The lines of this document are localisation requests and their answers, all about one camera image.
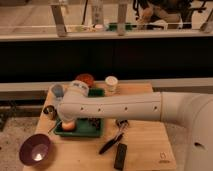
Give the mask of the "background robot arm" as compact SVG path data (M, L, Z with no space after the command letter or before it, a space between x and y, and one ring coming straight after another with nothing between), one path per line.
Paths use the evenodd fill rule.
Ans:
M181 21L181 0L133 0L133 10L139 29L146 29L153 16L164 20L168 29L177 29Z

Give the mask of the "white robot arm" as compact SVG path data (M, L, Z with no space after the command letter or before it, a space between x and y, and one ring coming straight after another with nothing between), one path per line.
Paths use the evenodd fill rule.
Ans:
M161 121L188 130L184 171L213 171L213 94L153 92L90 98L88 86L72 81L57 106L63 122L73 118Z

